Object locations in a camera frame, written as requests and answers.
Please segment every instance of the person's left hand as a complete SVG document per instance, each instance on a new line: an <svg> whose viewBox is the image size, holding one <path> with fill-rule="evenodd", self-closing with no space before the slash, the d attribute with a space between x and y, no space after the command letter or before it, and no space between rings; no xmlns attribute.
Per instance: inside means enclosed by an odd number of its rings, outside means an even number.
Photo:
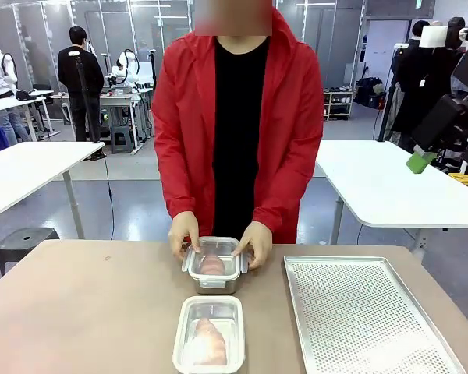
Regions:
<svg viewBox="0 0 468 374"><path fill-rule="evenodd" d="M254 258L250 262L250 270L257 269L265 263L272 250L272 231L260 222L251 222L232 255L239 255L248 244L251 244L254 252Z"/></svg>

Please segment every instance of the brown table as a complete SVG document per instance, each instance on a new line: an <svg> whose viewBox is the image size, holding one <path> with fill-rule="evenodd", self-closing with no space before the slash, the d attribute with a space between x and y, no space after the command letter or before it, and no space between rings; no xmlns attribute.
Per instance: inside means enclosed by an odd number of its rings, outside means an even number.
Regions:
<svg viewBox="0 0 468 374"><path fill-rule="evenodd" d="M245 278L242 373L303 373L284 255L383 256L468 372L468 321L403 247L277 245ZM48 241L0 280L0 373L176 374L172 350L183 301L195 295L168 245Z"/></svg>

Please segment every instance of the black shirt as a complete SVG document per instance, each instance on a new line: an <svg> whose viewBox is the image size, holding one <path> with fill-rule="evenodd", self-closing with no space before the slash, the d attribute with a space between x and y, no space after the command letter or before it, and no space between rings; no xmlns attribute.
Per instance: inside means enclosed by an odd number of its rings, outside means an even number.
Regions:
<svg viewBox="0 0 468 374"><path fill-rule="evenodd" d="M243 55L215 39L214 236L241 239L253 219L265 63L270 38Z"/></svg>
<svg viewBox="0 0 468 374"><path fill-rule="evenodd" d="M57 63L59 81L68 87L70 94L81 94L80 76L76 68L76 56L70 56L69 53L71 51L78 51L80 53L88 91L90 94L98 97L104 86L104 76L102 75L97 57L83 48L73 45L59 52Z"/></svg>

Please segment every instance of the person in gray hoodie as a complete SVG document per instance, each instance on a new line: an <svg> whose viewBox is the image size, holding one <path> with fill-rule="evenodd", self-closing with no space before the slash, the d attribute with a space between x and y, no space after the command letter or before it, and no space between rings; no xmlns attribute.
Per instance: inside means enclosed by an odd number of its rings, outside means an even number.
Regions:
<svg viewBox="0 0 468 374"><path fill-rule="evenodd" d="M14 96L10 83L5 81L2 60L3 55L0 55L0 99ZM21 123L21 117L17 114L15 108L0 111L0 127L4 130L10 146L17 144L16 133L22 141L30 141L30 137Z"/></svg>

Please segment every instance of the person's right hand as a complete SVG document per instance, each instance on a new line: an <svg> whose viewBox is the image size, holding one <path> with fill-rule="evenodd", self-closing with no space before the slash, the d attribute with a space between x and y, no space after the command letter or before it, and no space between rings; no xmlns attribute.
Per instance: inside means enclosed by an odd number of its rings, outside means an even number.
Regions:
<svg viewBox="0 0 468 374"><path fill-rule="evenodd" d="M173 218L168 240L172 247L172 253L177 259L184 258L182 243L186 236L190 237L193 249L196 252L200 251L200 235L199 225L193 212L182 212Z"/></svg>

